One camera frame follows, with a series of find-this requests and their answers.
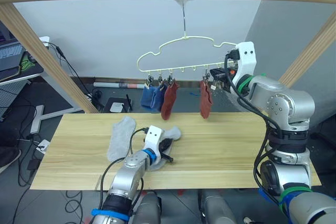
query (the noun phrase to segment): laptop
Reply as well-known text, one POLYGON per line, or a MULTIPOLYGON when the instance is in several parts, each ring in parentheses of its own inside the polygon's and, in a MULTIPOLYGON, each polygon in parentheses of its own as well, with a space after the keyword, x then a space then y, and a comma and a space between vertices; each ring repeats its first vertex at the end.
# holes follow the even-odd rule
POLYGON ((0 45, 0 71, 17 68, 24 52, 25 48, 18 41, 0 45))

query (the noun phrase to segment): desk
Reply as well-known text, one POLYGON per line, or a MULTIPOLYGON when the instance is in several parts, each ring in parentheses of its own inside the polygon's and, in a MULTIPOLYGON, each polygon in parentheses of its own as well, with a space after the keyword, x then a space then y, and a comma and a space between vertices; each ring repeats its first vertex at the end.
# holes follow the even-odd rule
MULTIPOLYGON (((97 190, 109 165, 106 157, 112 124, 125 114, 65 114, 31 189, 97 190)), ((199 113, 173 113, 168 121, 160 114, 128 113, 137 129, 151 124, 163 129, 176 125, 182 132, 171 156, 158 171, 147 172, 145 189, 255 188, 253 163, 264 138, 265 123, 252 113, 211 113, 208 120, 199 113)), ((144 134, 133 139, 133 150, 143 147, 144 134)), ((107 173, 104 189, 121 164, 107 173)), ((312 184, 320 185, 312 166, 312 184)))
MULTIPOLYGON (((45 41, 43 44, 45 46, 48 46, 48 42, 50 40, 48 36, 40 37, 39 39, 41 41, 45 41)), ((20 72, 19 75, 0 82, 0 86, 31 79, 37 76, 41 76, 50 86, 52 86, 53 89, 55 89, 72 106, 72 108, 56 111, 49 114, 43 114, 44 105, 36 106, 36 115, 31 123, 32 125, 30 128, 31 134, 39 132, 42 120, 54 118, 65 113, 72 113, 81 110, 79 105, 72 100, 72 98, 60 87, 60 85, 56 81, 54 81, 47 73, 44 72, 42 66, 38 62, 35 63, 35 66, 30 67, 26 71, 20 72)))

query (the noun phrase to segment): white hanger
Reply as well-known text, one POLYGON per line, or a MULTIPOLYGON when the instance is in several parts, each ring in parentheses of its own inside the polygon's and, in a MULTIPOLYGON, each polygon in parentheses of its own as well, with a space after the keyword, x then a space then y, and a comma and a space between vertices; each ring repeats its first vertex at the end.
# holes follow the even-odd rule
POLYGON ((136 67, 138 68, 139 71, 141 72, 146 72, 148 74, 151 74, 151 72, 159 72, 161 73, 162 71, 165 71, 165 70, 168 70, 169 72, 173 72, 174 69, 180 69, 182 72, 184 72, 184 69, 186 68, 193 68, 193 70, 195 71, 197 67, 208 67, 208 66, 211 66, 211 65, 217 65, 217 67, 220 67, 221 65, 224 64, 224 62, 216 62, 216 63, 207 63, 207 64, 201 64, 201 65, 191 65, 191 66, 181 66, 181 67, 176 67, 176 68, 161 68, 161 69, 151 69, 151 70, 142 70, 140 69, 139 67, 139 62, 140 60, 147 56, 147 55, 154 55, 154 56, 157 56, 159 55, 161 52, 162 52, 162 48, 168 44, 171 44, 171 43, 174 43, 174 42, 177 42, 177 41, 180 41, 180 40, 187 40, 187 39, 207 39, 207 40, 210 40, 212 42, 212 46, 213 47, 221 47, 222 45, 232 45, 232 46, 235 46, 237 44, 235 43, 231 43, 231 42, 222 42, 221 44, 219 45, 216 45, 215 44, 215 40, 213 38, 210 38, 210 37, 205 37, 205 36, 187 36, 186 34, 186 31, 185 31, 185 13, 184 13, 184 2, 182 2, 182 11, 183 11, 183 25, 184 25, 184 36, 182 38, 179 38, 179 39, 173 39, 173 40, 170 40, 168 42, 165 42, 163 43, 161 46, 159 46, 159 52, 147 52, 145 54, 143 54, 142 56, 139 57, 139 59, 136 61, 136 67))

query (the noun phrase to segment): wooden table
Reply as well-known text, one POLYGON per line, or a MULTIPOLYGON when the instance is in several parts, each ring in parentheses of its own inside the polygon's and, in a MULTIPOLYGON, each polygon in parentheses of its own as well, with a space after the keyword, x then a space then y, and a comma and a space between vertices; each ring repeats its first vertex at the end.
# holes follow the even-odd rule
MULTIPOLYGON (((97 190, 109 165, 107 149, 113 123, 125 114, 65 114, 37 171, 31 189, 97 190)), ((253 188, 253 162, 264 138, 265 124, 252 113, 175 113, 168 121, 160 114, 129 113, 137 129, 176 125, 182 137, 174 142, 171 156, 159 171, 147 172, 145 189, 253 188)), ((133 139, 133 150, 143 147, 145 135, 133 139)), ((121 164, 110 169, 104 189, 121 164)), ((320 185, 312 166, 312 184, 320 185)))

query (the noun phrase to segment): sock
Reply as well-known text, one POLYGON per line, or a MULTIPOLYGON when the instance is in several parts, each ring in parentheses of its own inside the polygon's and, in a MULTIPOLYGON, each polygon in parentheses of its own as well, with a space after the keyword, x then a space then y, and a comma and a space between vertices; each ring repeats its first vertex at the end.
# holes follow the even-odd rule
POLYGON ((167 85, 162 84, 155 88, 154 95, 151 103, 152 112, 160 112, 164 100, 164 94, 166 92, 167 85))
POLYGON ((129 116, 124 116, 120 122, 113 124, 112 137, 107 151, 107 159, 110 162, 126 157, 136 124, 135 120, 129 116))
POLYGON ((143 88, 142 97, 140 101, 141 106, 150 109, 152 100, 153 100, 154 91, 155 91, 155 87, 153 86, 150 86, 149 89, 147 89, 146 87, 143 88))
MULTIPOLYGON (((181 131, 178 127, 174 126, 172 127, 170 130, 168 131, 164 131, 163 133, 163 139, 166 139, 166 138, 171 138, 173 140, 172 144, 168 147, 168 149, 165 152, 166 155, 169 155, 171 149, 172 149, 172 145, 174 143, 174 141, 180 139, 181 137, 181 131)), ((156 165, 151 165, 149 167, 149 170, 158 170, 160 169, 162 166, 164 166, 164 164, 167 162, 167 160, 165 159, 161 159, 156 165)))
POLYGON ((168 120, 172 113, 172 108, 176 100, 176 91, 179 88, 176 81, 172 85, 169 85, 166 93, 164 94, 164 102, 161 108, 161 117, 163 120, 168 120))
POLYGON ((208 84, 204 83, 204 81, 201 81, 200 84, 201 84, 201 104, 200 104, 201 116, 204 119, 207 119, 209 117, 211 106, 213 104, 212 96, 208 84))

